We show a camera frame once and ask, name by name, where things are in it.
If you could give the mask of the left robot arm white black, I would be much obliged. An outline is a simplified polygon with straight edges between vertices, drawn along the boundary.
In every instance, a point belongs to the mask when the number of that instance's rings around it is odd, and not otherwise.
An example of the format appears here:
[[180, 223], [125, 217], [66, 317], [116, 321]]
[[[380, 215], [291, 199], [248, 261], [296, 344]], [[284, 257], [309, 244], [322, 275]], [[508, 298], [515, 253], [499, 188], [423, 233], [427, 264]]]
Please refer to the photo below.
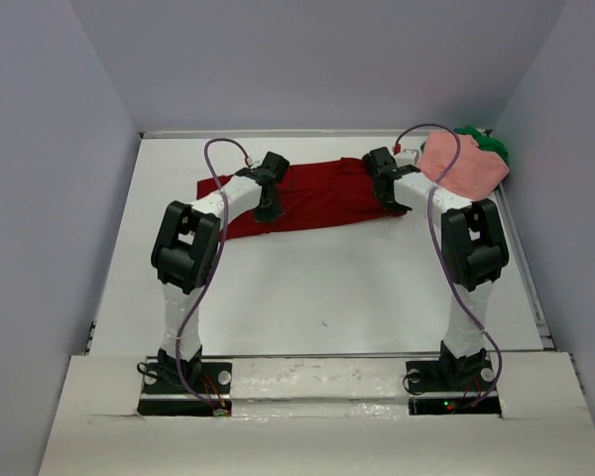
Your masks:
[[229, 225], [249, 211], [263, 223], [277, 220], [284, 213], [278, 185], [289, 167], [288, 160], [269, 152], [205, 197], [192, 203], [175, 200], [166, 207], [151, 254], [165, 299], [165, 335], [156, 374], [177, 391], [193, 389], [201, 374], [199, 308], [217, 271]]

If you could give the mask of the dark red t shirt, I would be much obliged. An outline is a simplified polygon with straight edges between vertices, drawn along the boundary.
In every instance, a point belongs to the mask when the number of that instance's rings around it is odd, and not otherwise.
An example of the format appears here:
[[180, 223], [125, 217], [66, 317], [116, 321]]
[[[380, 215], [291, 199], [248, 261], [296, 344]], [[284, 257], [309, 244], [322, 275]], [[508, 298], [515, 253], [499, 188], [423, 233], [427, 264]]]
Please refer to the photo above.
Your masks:
[[277, 220], [257, 222], [249, 210], [230, 220], [227, 237], [319, 229], [403, 215], [401, 211], [388, 211], [377, 199], [366, 167], [355, 158], [291, 165], [277, 190], [284, 211]]

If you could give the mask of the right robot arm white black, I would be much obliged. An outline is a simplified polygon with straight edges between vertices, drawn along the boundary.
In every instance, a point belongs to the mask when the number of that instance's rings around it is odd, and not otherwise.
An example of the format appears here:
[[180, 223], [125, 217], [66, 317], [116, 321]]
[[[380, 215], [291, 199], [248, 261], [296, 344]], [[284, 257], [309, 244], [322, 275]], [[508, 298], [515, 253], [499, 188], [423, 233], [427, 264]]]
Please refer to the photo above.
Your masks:
[[450, 286], [447, 330], [435, 360], [407, 364], [413, 395], [458, 392], [494, 375], [485, 349], [485, 316], [493, 285], [510, 253], [497, 205], [473, 201], [435, 184], [413, 164], [400, 166], [378, 148], [362, 158], [377, 200], [388, 211], [413, 211], [427, 220], [432, 246]]

